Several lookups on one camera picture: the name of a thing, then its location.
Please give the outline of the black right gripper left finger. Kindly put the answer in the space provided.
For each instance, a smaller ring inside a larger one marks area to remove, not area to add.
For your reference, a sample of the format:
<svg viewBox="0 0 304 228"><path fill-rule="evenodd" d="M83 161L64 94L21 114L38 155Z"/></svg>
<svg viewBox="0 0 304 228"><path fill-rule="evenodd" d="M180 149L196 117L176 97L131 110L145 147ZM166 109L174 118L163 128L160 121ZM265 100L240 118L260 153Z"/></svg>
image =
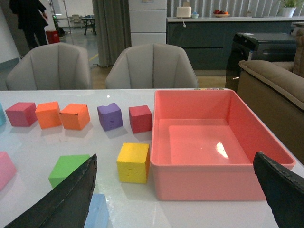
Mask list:
<svg viewBox="0 0 304 228"><path fill-rule="evenodd" d="M94 154L7 228L83 228L95 188Z"/></svg>

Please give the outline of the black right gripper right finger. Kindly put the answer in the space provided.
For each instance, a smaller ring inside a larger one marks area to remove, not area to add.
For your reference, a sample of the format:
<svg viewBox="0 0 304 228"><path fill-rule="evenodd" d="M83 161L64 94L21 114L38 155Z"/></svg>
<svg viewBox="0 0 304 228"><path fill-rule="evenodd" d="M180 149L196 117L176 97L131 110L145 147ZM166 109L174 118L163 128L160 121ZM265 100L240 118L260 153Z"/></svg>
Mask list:
<svg viewBox="0 0 304 228"><path fill-rule="evenodd" d="M280 228L304 226L304 179L263 152L254 156L258 182Z"/></svg>

